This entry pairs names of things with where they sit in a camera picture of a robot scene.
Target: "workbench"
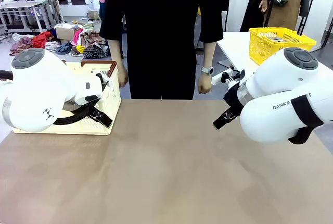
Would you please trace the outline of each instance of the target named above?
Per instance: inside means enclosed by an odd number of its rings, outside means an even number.
[[[257,143],[223,101],[123,100],[109,136],[0,144],[0,223],[331,224],[333,157]]]
[[[42,18],[45,22],[46,30],[53,28],[56,23],[59,23],[59,21],[56,21],[54,19],[54,16],[50,9],[50,5],[51,4],[48,0],[45,0],[45,1],[24,1],[24,0],[22,0],[22,1],[1,3],[0,4],[0,18],[1,18],[1,21],[3,22],[4,29],[7,32],[11,32],[11,33],[32,32],[30,27],[28,27],[28,25],[27,25],[27,21],[26,21],[25,17],[28,18],[29,23],[31,23],[30,17],[35,17],[39,31],[43,32],[44,30],[41,26],[41,22],[40,22],[39,16],[36,11],[36,6],[39,6],[41,9],[41,14],[42,14]],[[22,21],[23,28],[9,29],[6,24],[4,14],[6,14],[8,16],[9,24],[13,23],[12,16],[19,16]]]
[[[251,76],[259,67],[249,56],[250,32],[223,32],[223,39],[217,44],[235,69],[245,70],[246,77]],[[333,72],[319,63],[319,78],[333,78]]]

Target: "tiled floor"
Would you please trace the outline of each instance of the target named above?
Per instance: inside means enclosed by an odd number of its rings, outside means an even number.
[[[74,20],[77,18],[67,18],[68,21]],[[100,23],[95,24],[95,28],[97,30],[100,29]],[[1,70],[9,70],[10,62],[13,57],[9,56],[9,49],[13,45],[14,41],[10,40],[8,43],[0,43],[0,52],[2,56],[0,58],[0,69]],[[126,34],[123,35],[123,51],[124,54],[127,53],[127,37]],[[327,67],[333,69],[333,37],[330,38],[327,46],[319,51],[313,52],[313,54],[318,58],[320,62],[322,62]],[[81,61],[82,58],[72,57],[69,55],[59,56],[59,58],[64,59],[66,61]],[[213,67],[215,68],[216,73],[220,73],[226,68],[219,65],[217,62],[220,60],[226,60],[226,56],[223,54],[221,49],[217,46],[213,59]],[[127,66],[126,58],[123,60],[125,66]],[[203,62],[202,53],[198,53],[197,55],[197,77],[200,75],[200,69]],[[222,100],[224,94],[227,92],[227,86],[225,84],[218,84],[213,88],[211,93],[206,95],[198,94],[197,90],[195,91],[194,99],[195,100]],[[121,89],[121,97],[122,98],[131,98],[130,88],[127,84],[124,88]],[[5,125],[0,125],[0,141],[8,134],[9,128]],[[333,125],[326,125],[324,127],[318,128],[316,134],[321,139],[321,141],[326,145],[326,147],[333,153]]]

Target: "red cloth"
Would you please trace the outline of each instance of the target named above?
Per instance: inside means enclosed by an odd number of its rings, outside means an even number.
[[[47,43],[49,38],[52,38],[52,37],[53,37],[53,35],[48,31],[39,34],[38,36],[36,36],[32,39],[33,47],[34,48],[45,48],[45,43]]]

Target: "wristwatch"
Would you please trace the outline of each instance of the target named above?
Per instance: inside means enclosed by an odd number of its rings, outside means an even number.
[[[213,67],[210,67],[210,68],[207,69],[207,68],[205,68],[205,67],[202,67],[201,71],[202,71],[203,73],[206,73],[206,74],[211,75],[211,74],[214,73],[214,68],[213,68]]]

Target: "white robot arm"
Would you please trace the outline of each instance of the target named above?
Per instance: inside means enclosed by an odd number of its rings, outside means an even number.
[[[0,122],[27,131],[40,132],[52,124],[74,123],[86,116],[106,127],[112,120],[94,106],[108,85],[104,74],[75,77],[53,53],[31,48],[17,55],[9,72],[0,71]],[[62,110],[74,113],[59,118]]]
[[[230,109],[214,122],[218,129],[240,115],[244,132],[255,141],[303,144],[313,129],[333,119],[332,81],[318,82],[318,61],[302,49],[280,50],[247,80],[223,81]]]

